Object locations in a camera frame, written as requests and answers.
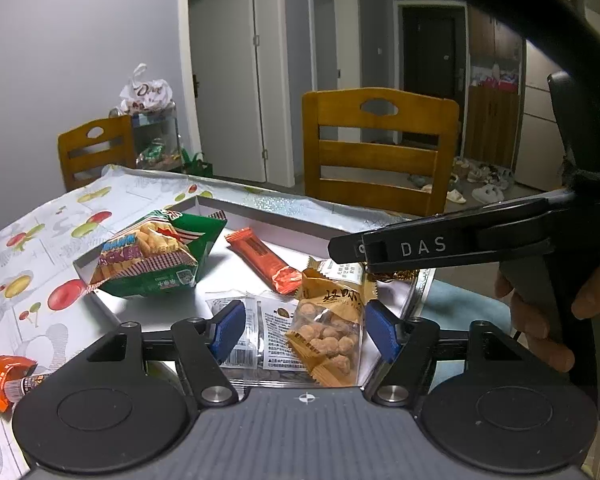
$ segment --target orange packet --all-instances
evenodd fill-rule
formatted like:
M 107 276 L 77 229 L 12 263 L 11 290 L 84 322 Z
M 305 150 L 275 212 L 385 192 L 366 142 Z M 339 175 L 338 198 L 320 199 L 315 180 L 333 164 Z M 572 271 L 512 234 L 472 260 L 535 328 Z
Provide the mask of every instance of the orange packet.
M 300 286 L 302 274 L 262 243 L 250 227 L 224 238 L 277 293 L 291 294 Z

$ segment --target human hand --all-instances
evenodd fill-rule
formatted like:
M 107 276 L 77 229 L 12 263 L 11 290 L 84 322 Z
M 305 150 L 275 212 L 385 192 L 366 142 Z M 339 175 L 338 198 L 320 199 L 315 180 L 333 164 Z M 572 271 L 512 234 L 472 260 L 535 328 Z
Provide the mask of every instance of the human hand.
M 496 298 L 504 298 L 513 286 L 498 271 L 495 283 Z M 549 322 L 539 309 L 526 304 L 514 291 L 510 302 L 511 324 L 524 332 L 529 350 L 559 372 L 568 372 L 574 364 L 574 355 L 565 345 L 548 339 Z M 587 280 L 571 305 L 571 312 L 578 319 L 588 319 L 600 314 L 600 266 Z

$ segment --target wooden chair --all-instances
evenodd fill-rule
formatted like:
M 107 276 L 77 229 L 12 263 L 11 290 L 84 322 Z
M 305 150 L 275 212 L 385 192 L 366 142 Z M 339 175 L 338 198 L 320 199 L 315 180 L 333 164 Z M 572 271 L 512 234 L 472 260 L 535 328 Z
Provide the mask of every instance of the wooden chair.
M 379 116 L 362 110 L 369 101 L 382 99 L 398 109 Z M 304 129 L 304 185 L 307 196 L 328 202 L 429 216 L 444 211 L 451 175 L 459 107 L 437 99 L 389 88 L 359 88 L 309 92 L 302 97 Z M 437 150 L 320 140 L 320 126 L 380 128 L 436 135 Z M 397 171 L 433 177 L 432 193 L 418 189 L 366 182 L 324 179 L 321 166 Z
M 89 132 L 97 127 L 102 128 L 102 133 L 97 137 L 89 137 Z M 119 139 L 122 140 L 122 143 L 112 146 L 112 141 L 117 142 Z M 103 142 L 109 142 L 110 147 L 99 152 L 85 153 L 87 151 L 85 148 Z M 67 191 L 86 186 L 97 178 L 97 176 L 93 176 L 78 179 L 76 173 L 100 168 L 107 164 L 119 164 L 120 166 L 134 168 L 136 166 L 136 154 L 131 130 L 131 117 L 120 116 L 98 119 L 61 134 L 58 137 L 58 155 L 64 186 Z

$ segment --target peanut snack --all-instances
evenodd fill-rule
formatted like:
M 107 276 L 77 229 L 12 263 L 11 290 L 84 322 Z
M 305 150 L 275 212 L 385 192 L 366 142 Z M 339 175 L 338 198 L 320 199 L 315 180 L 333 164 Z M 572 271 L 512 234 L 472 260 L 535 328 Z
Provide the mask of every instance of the peanut snack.
M 329 280 L 310 260 L 302 273 L 299 304 L 290 329 L 289 346 L 322 386 L 353 386 L 358 378 L 363 305 L 377 296 L 376 284 L 352 270 L 360 282 Z M 338 269 L 329 268 L 336 275 Z
M 103 245 L 90 288 L 127 297 L 193 287 L 226 225 L 224 214 L 214 216 L 149 213 Z

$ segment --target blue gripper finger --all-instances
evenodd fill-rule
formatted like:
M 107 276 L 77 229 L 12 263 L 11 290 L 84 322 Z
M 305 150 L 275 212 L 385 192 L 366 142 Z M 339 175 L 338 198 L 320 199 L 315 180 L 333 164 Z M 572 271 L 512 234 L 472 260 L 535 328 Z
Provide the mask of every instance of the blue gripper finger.
M 209 321 L 216 326 L 214 340 L 209 345 L 216 361 L 222 363 L 229 357 L 244 332 L 246 322 L 247 311 L 240 300 L 233 300 Z
M 395 326 L 400 319 L 381 301 L 371 300 L 365 307 L 366 332 L 380 351 L 382 359 L 393 363 L 402 347 L 398 343 Z

